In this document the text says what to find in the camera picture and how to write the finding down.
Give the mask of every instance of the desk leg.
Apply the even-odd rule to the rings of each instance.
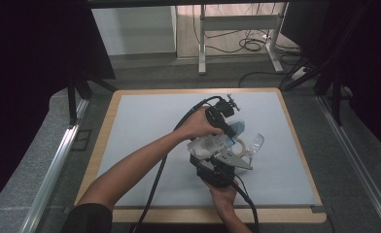
[[[200,5],[199,75],[206,74],[205,5]]]
[[[278,19],[276,21],[275,28],[273,29],[270,43],[265,45],[266,50],[269,54],[270,60],[272,61],[273,67],[275,68],[275,71],[277,73],[284,72],[284,69],[281,66],[281,62],[279,61],[278,57],[275,54],[275,45],[276,45],[276,40],[278,40],[279,32],[281,31],[282,21],[285,16],[285,11],[287,10],[287,5],[288,3],[284,3],[281,11],[278,13]]]

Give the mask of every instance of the table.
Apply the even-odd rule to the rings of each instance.
[[[318,190],[316,189],[316,186],[313,182],[311,173],[309,171],[309,168],[306,163],[306,159],[303,155],[302,149],[300,147],[300,143],[297,139],[297,136],[294,133],[294,127],[291,123],[289,113],[286,109],[284,100],[282,98],[281,93],[276,88],[247,88],[247,89],[182,89],[182,90],[120,90],[115,92],[111,104],[109,106],[107,115],[104,119],[101,131],[98,136],[98,140],[96,142],[95,148],[93,150],[92,157],[90,159],[90,162],[87,166],[87,171],[84,177],[84,180],[81,184],[81,188],[77,197],[76,202],[80,199],[82,194],[85,192],[89,184],[96,178],[98,174],[100,174],[100,169],[106,170],[105,168],[100,168],[103,166],[103,160],[104,160],[104,154],[108,153],[109,148],[107,148],[108,144],[111,144],[112,141],[112,135],[115,133],[113,131],[113,126],[117,125],[118,128],[121,126],[121,122],[115,121],[116,118],[119,118],[118,116],[118,109],[120,105],[121,100],[128,99],[128,97],[145,97],[146,96],[155,96],[155,97],[165,97],[165,96],[175,96],[175,101],[179,101],[178,96],[194,96],[195,94],[208,94],[212,95],[213,93],[221,93],[225,95],[226,93],[233,93],[235,96],[239,95],[245,95],[245,94],[272,94],[277,96],[277,101],[280,103],[279,106],[272,106],[279,108],[282,111],[282,117],[284,121],[287,123],[287,128],[289,132],[291,132],[290,138],[293,140],[294,147],[297,148],[297,156],[298,156],[298,162],[300,166],[303,169],[303,173],[305,174],[305,181],[309,184],[310,192],[313,196],[313,203],[314,204],[300,204],[295,203],[291,205],[277,205],[275,202],[269,202],[266,205],[262,205],[261,203],[256,203],[258,212],[259,212],[259,219],[260,222],[324,222],[327,218],[325,213],[318,213],[316,210],[320,207],[322,207],[322,202],[318,194]],[[130,122],[128,125],[135,125],[134,122]],[[175,157],[174,155],[168,156],[168,161],[171,159],[170,157]],[[195,192],[197,192],[198,187],[193,186]],[[156,190],[156,193],[163,191],[163,188],[159,188]],[[221,220],[218,218],[214,208],[212,205],[195,205],[194,203],[188,203],[186,205],[182,206],[163,206],[162,204],[158,204],[157,201],[154,199],[154,203],[156,203],[158,206],[155,208],[152,208],[148,211],[147,217],[145,218],[146,222],[192,222],[192,223],[216,223],[221,222]],[[237,203],[237,209],[236,213],[239,215],[239,217],[244,222],[253,222],[254,218],[252,216],[252,211],[247,208],[247,206],[244,206],[243,203]],[[114,210],[114,222],[136,222],[139,218],[139,216],[142,214],[141,208],[133,206],[124,208],[124,207],[116,207]]]

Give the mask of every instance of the gray floor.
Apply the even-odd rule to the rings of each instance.
[[[117,57],[112,60],[117,79],[109,83],[119,89],[238,87],[239,79],[247,73],[273,72],[267,56],[208,59],[205,76],[197,74],[194,59],[165,57],[144,60],[138,57],[130,63]],[[256,74],[246,78],[241,87],[275,87],[282,78]],[[283,96],[330,221],[322,224],[261,224],[261,232],[380,233],[381,218],[312,93],[314,83],[315,80],[310,80],[283,92]],[[37,232],[58,232],[79,190],[112,97],[112,93],[103,87],[95,83],[90,83],[90,86],[93,96],[80,127],[80,141],[75,142],[68,155]],[[343,129],[381,189],[381,144],[354,115],[346,101],[342,102],[341,117]],[[0,195],[0,232],[18,232],[22,226],[67,123],[67,95],[66,90],[62,90],[52,97],[51,109],[43,126]],[[88,140],[83,140],[84,136],[88,136]],[[153,232],[158,232],[159,227],[154,227]],[[177,232],[191,229],[175,227]],[[115,224],[113,231],[128,232],[128,228],[129,224]]]

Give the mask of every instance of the clear plastic object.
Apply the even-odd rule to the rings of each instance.
[[[249,165],[252,165],[251,163],[254,159],[254,155],[260,150],[264,140],[265,138],[260,133],[258,133],[252,143],[246,148],[246,151],[241,154],[241,157],[246,156],[249,158]]]

